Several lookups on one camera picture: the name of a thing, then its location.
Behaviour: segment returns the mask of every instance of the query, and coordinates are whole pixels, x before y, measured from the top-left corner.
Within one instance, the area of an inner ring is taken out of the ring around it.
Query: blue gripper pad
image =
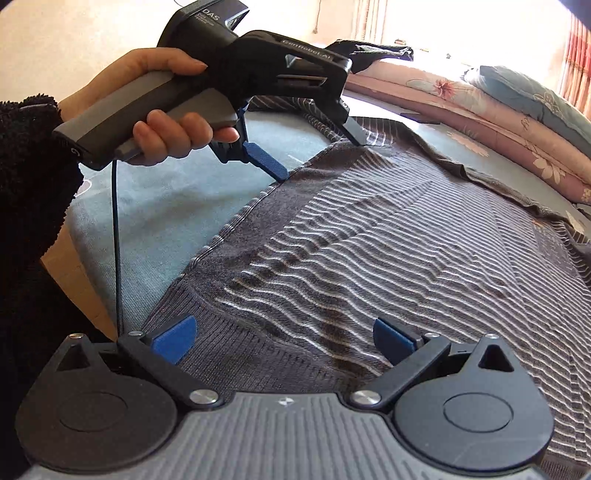
[[[374,322],[374,345],[392,365],[417,350],[412,341],[381,319]]]
[[[193,346],[196,338],[197,320],[193,315],[189,315],[154,337],[150,347],[154,353],[172,364],[177,364]]]
[[[265,152],[256,143],[244,142],[242,148],[250,163],[255,167],[259,167],[268,175],[276,179],[276,181],[281,183],[290,177],[287,168]]]

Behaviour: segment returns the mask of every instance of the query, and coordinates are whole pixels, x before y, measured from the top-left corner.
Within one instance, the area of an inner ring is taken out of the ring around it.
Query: metal screw head
[[[220,396],[213,390],[201,389],[193,390],[189,394],[189,399],[197,405],[211,405],[219,400]]]
[[[375,405],[382,397],[372,390],[357,390],[351,394],[351,400],[358,405]]]

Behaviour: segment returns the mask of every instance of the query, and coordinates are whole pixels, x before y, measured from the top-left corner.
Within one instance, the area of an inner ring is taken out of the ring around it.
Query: das logo
[[[213,18],[215,21],[218,21],[220,19],[220,16],[213,13],[209,8],[204,8],[203,13],[208,17]]]

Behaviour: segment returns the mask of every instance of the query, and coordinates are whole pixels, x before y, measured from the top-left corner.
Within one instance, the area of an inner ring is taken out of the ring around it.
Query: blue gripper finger
[[[197,320],[193,315],[188,315],[151,332],[147,335],[147,341],[154,353],[177,364],[193,346],[198,334]]]
[[[282,183],[290,177],[287,168],[265,152],[256,143],[244,142],[242,147],[248,161],[276,179],[276,181]]]
[[[392,365],[400,363],[420,347],[414,335],[405,330],[381,318],[374,322],[374,345]]]

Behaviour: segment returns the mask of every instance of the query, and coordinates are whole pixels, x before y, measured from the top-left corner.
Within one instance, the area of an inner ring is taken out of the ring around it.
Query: pillow
[[[481,65],[465,81],[494,99],[544,124],[591,157],[591,122],[552,90],[502,66]]]

